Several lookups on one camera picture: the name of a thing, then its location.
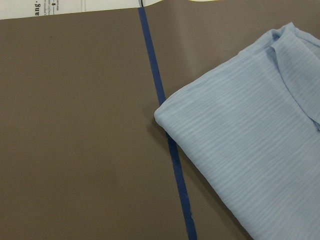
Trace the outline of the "clear plastic bag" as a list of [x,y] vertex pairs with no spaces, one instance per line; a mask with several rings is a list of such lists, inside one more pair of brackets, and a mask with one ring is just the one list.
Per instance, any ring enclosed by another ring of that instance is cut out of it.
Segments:
[[1,0],[0,19],[131,9],[158,2],[158,0]]

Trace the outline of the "light blue button shirt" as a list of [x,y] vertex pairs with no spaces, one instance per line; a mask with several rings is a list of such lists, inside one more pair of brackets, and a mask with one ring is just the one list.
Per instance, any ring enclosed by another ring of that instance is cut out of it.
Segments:
[[320,41],[292,23],[155,111],[255,240],[320,237]]

